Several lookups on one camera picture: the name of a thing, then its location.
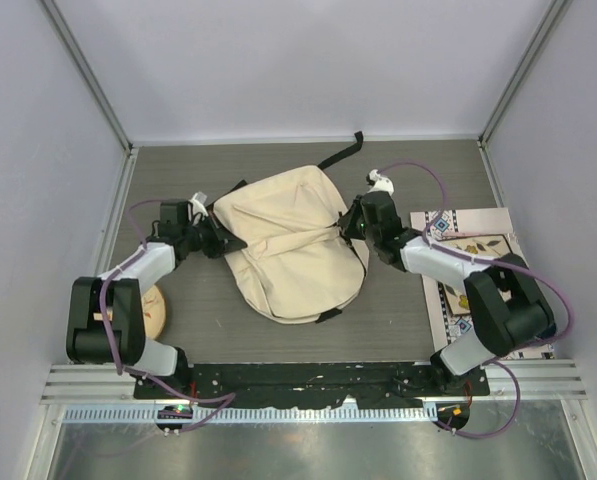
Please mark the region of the cream canvas backpack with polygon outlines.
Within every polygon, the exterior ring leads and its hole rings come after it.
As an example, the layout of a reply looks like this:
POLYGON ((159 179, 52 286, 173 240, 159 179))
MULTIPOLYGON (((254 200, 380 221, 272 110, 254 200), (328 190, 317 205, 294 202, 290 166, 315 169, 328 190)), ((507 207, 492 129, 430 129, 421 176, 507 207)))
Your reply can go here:
POLYGON ((337 226, 348 207, 326 169, 361 150, 364 136, 317 165, 241 186, 213 205, 244 247, 225 256, 247 304, 284 325, 322 323, 360 293, 369 250, 337 226))

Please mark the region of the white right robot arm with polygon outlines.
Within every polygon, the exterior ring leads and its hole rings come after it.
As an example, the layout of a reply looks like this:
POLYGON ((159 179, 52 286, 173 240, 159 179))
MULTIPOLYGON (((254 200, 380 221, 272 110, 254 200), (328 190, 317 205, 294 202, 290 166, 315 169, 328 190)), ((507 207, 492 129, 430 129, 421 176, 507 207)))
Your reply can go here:
POLYGON ((343 238, 366 242, 383 263, 466 296, 471 329, 430 358, 429 380, 440 394, 455 393, 484 363, 556 332, 551 306, 514 253, 495 258, 433 242, 426 230, 402 224, 386 192, 357 196, 337 226, 343 238))

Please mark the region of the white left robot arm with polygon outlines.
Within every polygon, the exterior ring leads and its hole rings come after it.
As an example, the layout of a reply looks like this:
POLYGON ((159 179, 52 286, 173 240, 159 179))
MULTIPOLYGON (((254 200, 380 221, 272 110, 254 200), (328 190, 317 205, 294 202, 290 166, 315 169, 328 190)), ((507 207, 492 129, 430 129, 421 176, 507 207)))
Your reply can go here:
POLYGON ((143 296, 173 273, 189 254, 221 258, 246 243, 215 216, 201 192, 189 199, 158 200, 150 232, 139 226, 139 244, 124 261, 97 276, 77 278, 71 289, 66 353, 76 364, 111 363, 168 398, 191 391, 193 376, 185 352, 148 337, 143 296))

